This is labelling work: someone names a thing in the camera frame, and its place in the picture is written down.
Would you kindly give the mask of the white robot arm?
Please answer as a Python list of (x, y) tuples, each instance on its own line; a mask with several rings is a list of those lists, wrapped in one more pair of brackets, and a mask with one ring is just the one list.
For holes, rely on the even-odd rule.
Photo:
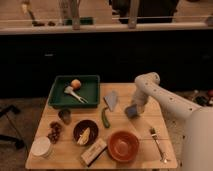
[(213, 171), (213, 107), (201, 106), (162, 88), (156, 72), (138, 75), (132, 100), (144, 107), (149, 96), (185, 120), (181, 171)]

